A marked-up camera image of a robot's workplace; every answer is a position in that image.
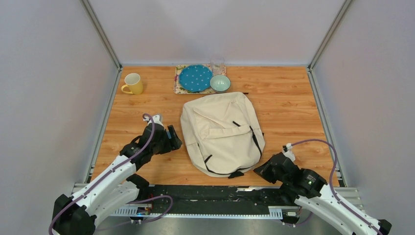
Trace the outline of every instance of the gray floor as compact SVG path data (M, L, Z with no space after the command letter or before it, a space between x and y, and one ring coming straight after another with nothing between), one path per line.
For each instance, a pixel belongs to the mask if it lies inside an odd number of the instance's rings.
M128 221L126 217L109 217L99 228ZM290 228L279 221L252 219L163 218L142 225L125 225L97 235L341 235L325 221L316 217L305 225Z

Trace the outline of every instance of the table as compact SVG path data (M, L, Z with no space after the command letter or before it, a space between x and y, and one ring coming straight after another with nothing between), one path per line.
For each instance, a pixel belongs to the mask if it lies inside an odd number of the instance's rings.
M126 75L136 72L143 80L140 95L121 91ZM146 123L142 114L162 114L165 127L173 125L181 140L180 116L184 103L201 94L174 94L175 67L124 67L106 126L92 179L100 174L119 154L124 145L141 135ZM288 142L323 139L325 135L313 92L304 67L227 67L232 85L229 92L244 92L252 102L264 132L265 149L258 165L281 151ZM333 161L323 143L309 142L294 149L296 164L329 178ZM138 172L151 184L269 186L253 171L234 179L209 177L195 168L182 145L179 150L153 156Z

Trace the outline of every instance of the glass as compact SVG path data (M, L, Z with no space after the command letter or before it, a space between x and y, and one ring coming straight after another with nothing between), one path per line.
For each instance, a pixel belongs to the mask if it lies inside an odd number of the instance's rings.
M223 56L212 56L210 58L210 69L212 70L213 76L223 74L225 72L225 59Z

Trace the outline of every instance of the mug handle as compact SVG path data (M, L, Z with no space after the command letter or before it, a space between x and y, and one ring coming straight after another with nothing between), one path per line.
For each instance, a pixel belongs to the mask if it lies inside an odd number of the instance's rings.
M124 93L127 93L127 94L132 94L132 92L131 92L131 91L125 91L125 90L124 90L124 88L126 88L127 86L128 86L127 84L122 85L122 87L121 87L121 91L122 91L122 92L124 92Z

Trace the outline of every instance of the placemat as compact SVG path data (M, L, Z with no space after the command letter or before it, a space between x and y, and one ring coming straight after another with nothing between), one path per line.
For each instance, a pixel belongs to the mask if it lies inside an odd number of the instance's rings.
M174 74L174 87L173 87L173 92L174 93L176 93L176 94L214 94L214 93L216 93L212 89L212 87L209 87L206 90L203 90L201 92L191 92L191 91L188 91L185 88L183 88L182 85L179 82L179 74L187 66L189 66L189 65L177 65L176 66L176 71L175 71L175 74ZM226 66L224 66L224 69L223 69L221 74L226 75Z

